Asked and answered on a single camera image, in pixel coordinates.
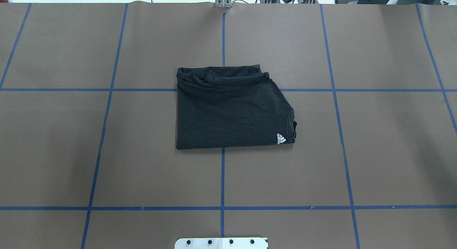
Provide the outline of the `black graphic t-shirt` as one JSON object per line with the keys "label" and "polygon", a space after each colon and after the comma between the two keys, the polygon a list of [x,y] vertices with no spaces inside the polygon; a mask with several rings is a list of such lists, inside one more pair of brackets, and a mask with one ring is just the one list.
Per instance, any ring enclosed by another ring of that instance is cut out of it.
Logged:
{"label": "black graphic t-shirt", "polygon": [[176,149],[296,142],[295,112],[259,65],[178,68]]}

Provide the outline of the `brown paper table cover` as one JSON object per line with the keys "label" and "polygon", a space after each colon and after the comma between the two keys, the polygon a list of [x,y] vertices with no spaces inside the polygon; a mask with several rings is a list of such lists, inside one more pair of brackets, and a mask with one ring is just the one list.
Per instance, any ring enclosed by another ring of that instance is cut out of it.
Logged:
{"label": "brown paper table cover", "polygon": [[[456,7],[1,4],[1,206],[220,206],[179,67],[260,64],[294,144],[225,148],[225,206],[456,205]],[[1,210],[2,249],[171,249],[220,210]],[[225,210],[284,249],[455,249],[456,209]]]}

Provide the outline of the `blue tape line crosswise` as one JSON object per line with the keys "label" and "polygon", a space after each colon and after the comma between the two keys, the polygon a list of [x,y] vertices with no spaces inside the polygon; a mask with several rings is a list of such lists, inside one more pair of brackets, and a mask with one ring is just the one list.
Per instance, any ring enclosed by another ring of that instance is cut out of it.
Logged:
{"label": "blue tape line crosswise", "polygon": [[360,205],[360,206],[1,206],[1,210],[380,210],[380,209],[456,209],[456,205]]}

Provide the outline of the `aluminium frame post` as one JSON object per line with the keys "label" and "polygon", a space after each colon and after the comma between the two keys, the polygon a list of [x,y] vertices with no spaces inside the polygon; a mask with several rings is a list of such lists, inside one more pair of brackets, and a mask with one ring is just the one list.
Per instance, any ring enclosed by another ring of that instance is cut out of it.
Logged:
{"label": "aluminium frame post", "polygon": [[233,0],[215,0],[215,8],[231,8],[233,5]]}

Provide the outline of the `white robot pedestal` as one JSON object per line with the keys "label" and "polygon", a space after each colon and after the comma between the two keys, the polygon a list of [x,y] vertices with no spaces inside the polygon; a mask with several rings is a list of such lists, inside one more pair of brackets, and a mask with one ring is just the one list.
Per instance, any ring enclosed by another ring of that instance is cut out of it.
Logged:
{"label": "white robot pedestal", "polygon": [[174,245],[175,249],[268,249],[267,238],[182,238]]}

